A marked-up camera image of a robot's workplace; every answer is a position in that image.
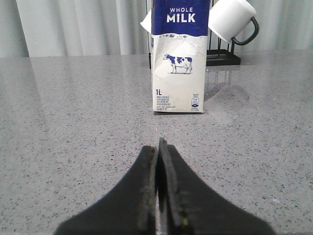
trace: granite surface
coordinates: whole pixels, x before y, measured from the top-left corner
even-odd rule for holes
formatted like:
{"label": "granite surface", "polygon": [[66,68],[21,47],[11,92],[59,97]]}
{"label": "granite surface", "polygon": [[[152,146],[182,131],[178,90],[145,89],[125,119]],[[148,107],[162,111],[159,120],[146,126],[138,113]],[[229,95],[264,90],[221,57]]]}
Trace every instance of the granite surface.
{"label": "granite surface", "polygon": [[146,55],[0,59],[0,233],[52,234],[159,137],[278,233],[312,233],[313,51],[240,57],[207,67],[197,115],[153,113]]}

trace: white mug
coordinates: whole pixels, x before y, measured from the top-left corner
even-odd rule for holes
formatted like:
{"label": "white mug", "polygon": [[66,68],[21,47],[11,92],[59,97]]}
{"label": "white mug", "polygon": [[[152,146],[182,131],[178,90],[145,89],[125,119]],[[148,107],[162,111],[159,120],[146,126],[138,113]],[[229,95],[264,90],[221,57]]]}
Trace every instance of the white mug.
{"label": "white mug", "polygon": [[[218,0],[209,14],[209,28],[227,43],[232,41],[238,45],[250,43],[259,33],[259,25],[255,19],[256,10],[246,0]],[[243,42],[236,36],[252,21],[253,34]]]}

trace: gray countertop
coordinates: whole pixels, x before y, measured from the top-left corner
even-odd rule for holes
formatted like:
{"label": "gray countertop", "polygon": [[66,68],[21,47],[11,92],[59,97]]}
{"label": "gray countertop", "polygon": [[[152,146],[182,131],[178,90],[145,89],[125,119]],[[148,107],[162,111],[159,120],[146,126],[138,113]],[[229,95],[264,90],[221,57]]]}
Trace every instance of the gray countertop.
{"label": "gray countertop", "polygon": [[159,137],[278,233],[312,233],[313,51],[239,56],[207,67],[197,115],[153,113],[146,55],[0,59],[1,234],[51,234]]}

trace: whole milk carton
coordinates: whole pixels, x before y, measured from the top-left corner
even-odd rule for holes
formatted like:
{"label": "whole milk carton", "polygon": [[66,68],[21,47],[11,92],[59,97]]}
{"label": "whole milk carton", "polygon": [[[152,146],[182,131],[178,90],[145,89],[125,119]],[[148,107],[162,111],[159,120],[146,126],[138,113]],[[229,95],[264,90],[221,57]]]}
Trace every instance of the whole milk carton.
{"label": "whole milk carton", "polygon": [[210,0],[153,0],[153,111],[202,113]]}

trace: white curtain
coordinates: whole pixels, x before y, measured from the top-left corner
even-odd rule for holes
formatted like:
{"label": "white curtain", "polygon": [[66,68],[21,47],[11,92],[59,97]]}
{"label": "white curtain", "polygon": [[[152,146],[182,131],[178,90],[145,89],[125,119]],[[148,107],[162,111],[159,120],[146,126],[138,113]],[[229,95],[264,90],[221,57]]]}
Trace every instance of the white curtain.
{"label": "white curtain", "polygon": [[[235,51],[313,48],[313,0],[248,2],[260,33]],[[146,0],[0,0],[0,57],[146,54],[145,15]],[[250,24],[237,38],[252,31]]]}

